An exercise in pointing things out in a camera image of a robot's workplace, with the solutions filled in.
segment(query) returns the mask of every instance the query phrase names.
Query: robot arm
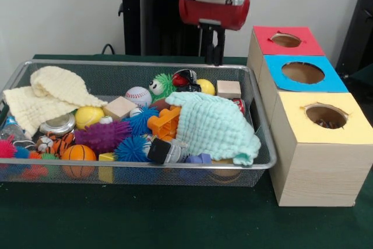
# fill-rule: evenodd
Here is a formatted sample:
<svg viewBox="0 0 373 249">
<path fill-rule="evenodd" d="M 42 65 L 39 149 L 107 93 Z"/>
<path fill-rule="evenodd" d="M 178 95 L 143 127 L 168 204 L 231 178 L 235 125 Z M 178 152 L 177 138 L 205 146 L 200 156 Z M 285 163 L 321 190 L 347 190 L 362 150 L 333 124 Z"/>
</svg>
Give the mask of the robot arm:
<svg viewBox="0 0 373 249">
<path fill-rule="evenodd" d="M 223 62 L 225 30 L 239 30 L 246 21 L 250 0 L 180 0 L 180 17 L 184 23 L 203 30 L 207 40 L 205 61 L 221 65 Z M 213 32 L 218 43 L 214 46 Z"/>
</svg>

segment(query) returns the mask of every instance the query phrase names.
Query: red can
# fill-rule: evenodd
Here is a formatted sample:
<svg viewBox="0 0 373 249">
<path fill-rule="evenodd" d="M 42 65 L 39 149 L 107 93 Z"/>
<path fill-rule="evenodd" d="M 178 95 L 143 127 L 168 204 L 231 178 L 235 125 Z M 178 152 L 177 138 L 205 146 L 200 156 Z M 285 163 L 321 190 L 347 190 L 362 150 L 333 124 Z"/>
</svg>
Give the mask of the red can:
<svg viewBox="0 0 373 249">
<path fill-rule="evenodd" d="M 232 101 L 235 104 L 237 104 L 240 111 L 243 113 L 243 115 L 245 115 L 245 113 L 246 113 L 245 102 L 242 99 L 232 99 Z"/>
</svg>

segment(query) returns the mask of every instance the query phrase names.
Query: pink pom pom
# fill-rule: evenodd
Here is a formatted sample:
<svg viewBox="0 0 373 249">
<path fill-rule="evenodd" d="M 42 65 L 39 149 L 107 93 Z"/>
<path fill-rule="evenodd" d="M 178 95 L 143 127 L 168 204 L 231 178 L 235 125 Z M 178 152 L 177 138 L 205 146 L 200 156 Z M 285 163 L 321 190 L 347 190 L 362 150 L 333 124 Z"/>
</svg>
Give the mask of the pink pom pom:
<svg viewBox="0 0 373 249">
<path fill-rule="evenodd" d="M 17 149 L 13 146 L 12 141 L 8 140 L 0 140 L 0 157 L 3 158 L 11 158 L 14 157 Z"/>
<path fill-rule="evenodd" d="M 96 123 L 85 131 L 75 131 L 75 143 L 90 147 L 97 154 L 108 153 L 127 137 L 131 136 L 129 122 Z"/>
</svg>

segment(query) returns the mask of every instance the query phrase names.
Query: purple spiky ball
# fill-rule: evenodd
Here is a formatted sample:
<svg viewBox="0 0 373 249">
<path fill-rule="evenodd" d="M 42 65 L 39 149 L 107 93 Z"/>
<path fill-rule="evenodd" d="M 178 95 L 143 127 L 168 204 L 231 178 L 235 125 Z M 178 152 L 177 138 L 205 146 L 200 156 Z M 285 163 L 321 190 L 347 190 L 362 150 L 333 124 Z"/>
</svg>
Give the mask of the purple spiky ball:
<svg viewBox="0 0 373 249">
<path fill-rule="evenodd" d="M 90 147 L 99 155 L 113 152 L 125 138 L 131 136 L 131 132 L 129 122 L 96 123 L 86 127 L 85 131 L 75 131 L 75 142 Z"/>
</svg>

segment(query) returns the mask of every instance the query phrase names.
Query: black cable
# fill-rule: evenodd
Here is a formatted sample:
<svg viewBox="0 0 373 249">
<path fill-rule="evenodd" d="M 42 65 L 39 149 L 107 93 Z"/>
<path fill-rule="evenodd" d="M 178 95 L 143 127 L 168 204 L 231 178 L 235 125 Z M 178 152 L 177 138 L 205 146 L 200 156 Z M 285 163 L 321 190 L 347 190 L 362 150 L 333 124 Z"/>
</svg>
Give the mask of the black cable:
<svg viewBox="0 0 373 249">
<path fill-rule="evenodd" d="M 106 45 L 104 46 L 103 51 L 101 52 L 101 55 L 105 54 L 105 51 L 106 51 L 107 47 L 109 47 L 110 50 L 111 50 L 111 53 L 112 53 L 113 55 L 115 55 L 114 48 L 112 47 L 111 44 L 106 44 Z"/>
</svg>

